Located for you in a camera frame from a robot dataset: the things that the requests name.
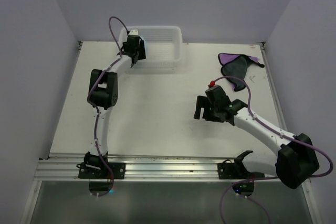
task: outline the white wall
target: white wall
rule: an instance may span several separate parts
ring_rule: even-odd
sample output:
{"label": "white wall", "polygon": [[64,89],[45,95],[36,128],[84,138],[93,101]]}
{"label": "white wall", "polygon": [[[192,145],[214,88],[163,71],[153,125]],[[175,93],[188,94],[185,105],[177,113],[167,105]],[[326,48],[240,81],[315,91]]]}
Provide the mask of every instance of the white wall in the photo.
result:
{"label": "white wall", "polygon": [[[289,129],[336,161],[336,0],[291,0],[266,46]],[[336,220],[335,184],[335,172],[312,179],[325,224]]]}
{"label": "white wall", "polygon": [[0,0],[0,223],[19,223],[76,61],[56,0]]}
{"label": "white wall", "polygon": [[112,40],[109,16],[127,25],[177,25],[185,42],[266,41],[289,0],[57,0],[80,40]]}

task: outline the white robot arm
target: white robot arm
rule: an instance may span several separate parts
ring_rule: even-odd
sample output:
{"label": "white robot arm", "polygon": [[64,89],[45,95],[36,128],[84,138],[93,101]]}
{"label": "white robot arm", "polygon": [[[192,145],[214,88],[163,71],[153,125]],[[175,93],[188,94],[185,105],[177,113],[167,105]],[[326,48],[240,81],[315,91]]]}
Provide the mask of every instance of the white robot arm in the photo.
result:
{"label": "white robot arm", "polygon": [[249,110],[247,104],[241,100],[231,101],[219,85],[209,86],[205,93],[206,97],[197,97],[195,119],[200,119],[201,109],[204,109],[202,118],[205,120],[229,122],[253,135],[274,153],[273,156],[264,156],[245,151],[233,163],[221,164],[221,170],[225,173],[238,179],[246,178],[244,176],[249,176],[252,172],[276,175],[286,186],[295,189],[319,169],[313,149],[286,139],[312,145],[308,136],[303,133],[295,136],[276,127]]}
{"label": "white robot arm", "polygon": [[113,170],[124,170],[124,164],[111,164],[107,160],[107,134],[112,108],[118,100],[118,77],[138,60],[146,58],[145,41],[138,30],[128,32],[120,51],[122,55],[119,53],[119,58],[107,70],[93,69],[91,72],[88,102],[93,105],[94,135],[84,162],[77,165],[79,178],[107,178],[112,172],[114,178],[123,178],[123,174]]}

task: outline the red cap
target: red cap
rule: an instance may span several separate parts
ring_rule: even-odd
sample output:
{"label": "red cap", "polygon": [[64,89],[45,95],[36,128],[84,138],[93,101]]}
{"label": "red cap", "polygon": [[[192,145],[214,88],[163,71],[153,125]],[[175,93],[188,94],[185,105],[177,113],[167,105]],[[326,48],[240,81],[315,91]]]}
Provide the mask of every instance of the red cap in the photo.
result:
{"label": "red cap", "polygon": [[211,88],[211,87],[213,87],[215,84],[216,84],[215,81],[211,81],[210,84],[209,84],[209,87]]}

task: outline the white table surface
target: white table surface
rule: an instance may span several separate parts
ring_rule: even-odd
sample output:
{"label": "white table surface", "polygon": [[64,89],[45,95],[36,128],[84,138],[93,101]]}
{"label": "white table surface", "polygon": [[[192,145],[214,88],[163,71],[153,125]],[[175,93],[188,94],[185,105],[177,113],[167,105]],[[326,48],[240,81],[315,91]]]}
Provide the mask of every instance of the white table surface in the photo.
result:
{"label": "white table surface", "polygon": [[[235,157],[245,150],[271,151],[229,123],[195,120],[196,97],[221,74],[220,52],[256,56],[258,45],[184,44],[185,61],[175,69],[131,69],[118,80],[119,98],[108,132],[109,154]],[[84,42],[73,74],[50,155],[84,154],[93,139],[92,107],[86,102],[92,69],[105,69],[114,59],[113,42]],[[265,68],[252,65],[245,77],[252,108],[279,125]],[[219,84],[231,100],[247,102],[246,89],[234,92]]]}

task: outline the plastic basket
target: plastic basket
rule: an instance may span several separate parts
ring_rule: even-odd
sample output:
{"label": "plastic basket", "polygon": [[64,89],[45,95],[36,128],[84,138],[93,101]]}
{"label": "plastic basket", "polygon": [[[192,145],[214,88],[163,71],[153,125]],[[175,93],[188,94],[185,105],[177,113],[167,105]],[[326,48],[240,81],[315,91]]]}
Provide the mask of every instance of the plastic basket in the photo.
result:
{"label": "plastic basket", "polygon": [[[177,26],[130,26],[137,29],[146,41],[146,59],[139,60],[134,68],[174,68],[182,59],[182,33]],[[125,28],[121,29],[119,44],[127,40]]]}

